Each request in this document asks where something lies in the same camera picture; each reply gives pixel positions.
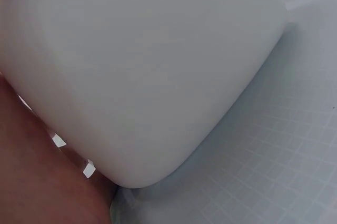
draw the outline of rounded white object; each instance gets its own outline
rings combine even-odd
[[[285,23],[280,0],[0,0],[0,71],[106,176],[144,187],[207,136]]]

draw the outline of white tile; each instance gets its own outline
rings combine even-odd
[[[270,200],[275,200],[275,199],[279,199],[281,198],[283,192],[286,190],[286,188],[279,184],[279,183],[274,183],[269,190],[266,192],[266,196],[270,199]]]
[[[324,187],[324,183],[312,178],[304,187],[302,193],[308,198],[315,199]]]
[[[309,207],[312,204],[312,200],[302,197],[302,196],[298,196],[292,207],[291,207],[291,211],[292,213],[294,213],[296,216],[298,216],[299,218],[302,218],[306,212],[309,210]]]
[[[337,163],[337,146],[330,146],[325,157],[323,158],[324,161]]]
[[[324,217],[324,212],[325,209],[321,205],[314,203],[306,213],[304,220],[310,224],[317,224]]]
[[[322,162],[318,169],[316,170],[314,177],[319,178],[323,181],[328,181],[329,177],[331,176],[333,170],[335,168],[335,165],[332,165],[330,163]]]
[[[326,128],[320,138],[320,141],[325,143],[331,143],[335,139],[336,133],[336,129]]]
[[[276,161],[277,161],[279,164],[287,165],[287,164],[290,162],[290,160],[292,159],[293,156],[294,156],[294,152],[285,149],[285,150],[283,150],[282,153],[277,157]]]
[[[219,210],[210,218],[210,220],[212,224],[226,224],[228,217],[222,210]]]
[[[311,156],[322,159],[326,155],[326,152],[328,151],[328,149],[329,149],[329,145],[325,143],[317,142],[311,152]]]
[[[279,224],[298,224],[298,219],[292,215],[285,215]]]
[[[290,189],[286,189],[280,199],[277,201],[277,204],[279,204],[281,207],[288,208],[297,198],[297,194]]]
[[[264,213],[263,219],[267,223],[278,223],[283,217],[285,211],[275,204],[270,204],[267,211]]]
[[[294,180],[294,178],[296,177],[296,174],[297,173],[294,170],[289,169],[289,168],[284,168],[282,173],[277,178],[277,181],[284,186],[288,186]]]
[[[271,202],[265,198],[261,198],[252,208],[252,210],[258,216],[264,216],[265,212],[268,210],[269,205]]]
[[[335,187],[330,185],[325,186],[317,197],[317,202],[331,206],[337,200],[336,192],[337,189]]]
[[[294,190],[302,191],[308,181],[308,176],[298,173],[294,180],[291,182],[290,187]]]

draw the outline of skin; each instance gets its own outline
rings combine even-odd
[[[110,224],[116,186],[52,136],[0,75],[0,222]]]

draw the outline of finger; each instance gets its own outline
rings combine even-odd
[[[60,150],[68,157],[68,159],[83,172],[88,164],[88,161],[77,154],[69,145],[64,145],[60,147]]]
[[[89,177],[89,181],[93,184],[96,190],[104,199],[107,206],[110,206],[117,189],[117,185],[114,184],[105,175],[100,173],[98,170]]]
[[[71,147],[65,145],[60,147],[60,150],[68,157],[68,159],[83,172],[85,167],[88,164],[88,161],[77,154]],[[95,170],[94,173],[89,178],[90,183],[95,187],[97,192],[104,199],[107,206],[111,205],[114,192],[117,188],[117,185],[114,184],[110,179],[105,175],[101,174],[98,170]]]
[[[108,206],[0,77],[2,223],[111,223]]]

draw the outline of gray surface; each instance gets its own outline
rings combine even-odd
[[[121,189],[121,224],[335,224],[337,0],[287,3],[291,23],[223,120],[154,186]]]

